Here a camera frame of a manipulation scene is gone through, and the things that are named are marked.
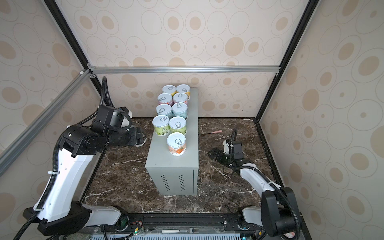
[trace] can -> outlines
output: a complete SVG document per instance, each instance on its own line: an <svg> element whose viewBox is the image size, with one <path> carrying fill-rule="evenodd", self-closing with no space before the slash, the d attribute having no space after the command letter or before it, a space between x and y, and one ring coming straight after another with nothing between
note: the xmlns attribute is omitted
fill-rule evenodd
<svg viewBox="0 0 384 240"><path fill-rule="evenodd" d="M168 104L160 104L156 107L158 115L166 115L169 119L173 118L172 107Z"/></svg>
<svg viewBox="0 0 384 240"><path fill-rule="evenodd" d="M178 93L185 93L188 96L188 100L191 99L190 87L186 84L180 84L177 86L176 91Z"/></svg>
<svg viewBox="0 0 384 240"><path fill-rule="evenodd" d="M160 104L168 104L168 105L173 105L173 98L172 95L169 93L162 93L157 97L157 100L159 101Z"/></svg>
<svg viewBox="0 0 384 240"><path fill-rule="evenodd" d="M166 85L163 87L163 93L169 93L173 97L173 95L176 94L176 87L173 85Z"/></svg>
<svg viewBox="0 0 384 240"><path fill-rule="evenodd" d="M182 134L187 133L187 121L183 117L174 117L169 120L170 132L180 132Z"/></svg>
<svg viewBox="0 0 384 240"><path fill-rule="evenodd" d="M185 93L176 93L173 96L173 102L174 103L185 103L186 105L188 105L188 95L186 95Z"/></svg>
<svg viewBox="0 0 384 240"><path fill-rule="evenodd" d="M185 136L182 133L174 132L167 137L169 152L175 156L180 156L187 150Z"/></svg>
<svg viewBox="0 0 384 240"><path fill-rule="evenodd" d="M188 117L188 106L185 103L175 103L172 106L173 116L180 116L185 119Z"/></svg>
<svg viewBox="0 0 384 240"><path fill-rule="evenodd" d="M169 134L169 118L166 115L157 115L152 120L155 132L159 136L166 136Z"/></svg>

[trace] wall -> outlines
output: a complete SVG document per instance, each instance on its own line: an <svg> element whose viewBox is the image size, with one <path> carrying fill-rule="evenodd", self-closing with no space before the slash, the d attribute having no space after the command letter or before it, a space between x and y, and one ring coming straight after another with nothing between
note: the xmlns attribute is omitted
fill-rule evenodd
<svg viewBox="0 0 384 240"><path fill-rule="evenodd" d="M80 72L61 32L40 1L0 1L0 154ZM22 211L42 194L52 150L67 125L90 115L99 96L85 81L19 158L0 177L0 239L10 240L26 221ZM86 169L78 200L95 164ZM32 224L22 239L44 238Z"/></svg>
<svg viewBox="0 0 384 240"><path fill-rule="evenodd" d="M135 117L156 116L157 96L167 84L199 90L199 117L255 117L274 73L107 74L115 106Z"/></svg>
<svg viewBox="0 0 384 240"><path fill-rule="evenodd" d="M279 65L306 0L57 0L94 66Z"/></svg>
<svg viewBox="0 0 384 240"><path fill-rule="evenodd" d="M37 0L0 3L0 154L82 69Z"/></svg>
<svg viewBox="0 0 384 240"><path fill-rule="evenodd" d="M261 120L315 240L384 234L383 23L383 1L322 1Z"/></svg>
<svg viewBox="0 0 384 240"><path fill-rule="evenodd" d="M49 179L52 170L52 151L59 135L67 125L75 124L88 117L97 107L99 96L87 80L62 107L58 114L42 129L29 146L21 153L9 169L0 176L0 240L14 237L26 219L22 212L32 207ZM94 158L86 168L74 195L79 200L96 162ZM33 223L22 239L40 236L37 224Z"/></svg>

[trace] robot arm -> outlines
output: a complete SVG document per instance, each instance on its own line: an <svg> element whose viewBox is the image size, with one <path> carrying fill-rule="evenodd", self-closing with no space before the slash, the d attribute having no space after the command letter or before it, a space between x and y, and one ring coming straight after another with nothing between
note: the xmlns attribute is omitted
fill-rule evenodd
<svg viewBox="0 0 384 240"><path fill-rule="evenodd" d="M34 207L24 210L27 222L16 234L20 239L32 223L39 223L38 230L45 236L64 235L93 225L113 225L116 230L127 227L127 213L115 206L95 207L72 201L85 168L97 152L106 147L141 146L146 141L141 128L132 126L132 113L126 108L103 105L108 98L107 79L103 77L101 100L97 111L91 116L69 126L60 136L53 151L54 171ZM82 123L92 119L91 126Z"/></svg>
<svg viewBox="0 0 384 240"><path fill-rule="evenodd" d="M254 163L244 158L242 143L236 141L236 133L237 129L234 129L231 139L223 142L224 151L214 148L208 152L208 156L234 170L260 195L261 207L242 209L243 222L263 227L270 237L295 231L294 239L298 239L302 222L295 194L289 187L282 187L270 180Z"/></svg>

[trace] gray metal box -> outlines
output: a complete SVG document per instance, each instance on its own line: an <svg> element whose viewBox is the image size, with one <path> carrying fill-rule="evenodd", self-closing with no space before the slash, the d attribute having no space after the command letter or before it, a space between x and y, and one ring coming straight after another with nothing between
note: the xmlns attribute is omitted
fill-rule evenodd
<svg viewBox="0 0 384 240"><path fill-rule="evenodd" d="M168 150L167 136L155 132L149 147L146 169L161 195L197 194L199 170L199 130L197 89L191 89L188 101L186 147L181 156Z"/></svg>

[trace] dark marble surface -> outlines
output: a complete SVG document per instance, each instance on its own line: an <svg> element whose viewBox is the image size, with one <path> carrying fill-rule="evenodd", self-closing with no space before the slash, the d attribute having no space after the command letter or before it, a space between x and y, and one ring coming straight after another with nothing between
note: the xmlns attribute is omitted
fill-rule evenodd
<svg viewBox="0 0 384 240"><path fill-rule="evenodd" d="M199 119L199 134L222 130L218 134L199 136L198 195L162 196L145 169L151 143L152 119L133 119L133 124L148 132L142 147L109 149L98 169L85 202L90 205L118 205L128 212L227 212L245 205L260 205L260 197L247 181L232 170L212 161L207 152L223 149L223 140L238 128L237 140L243 143L245 157L273 179L262 144L252 119Z"/></svg>

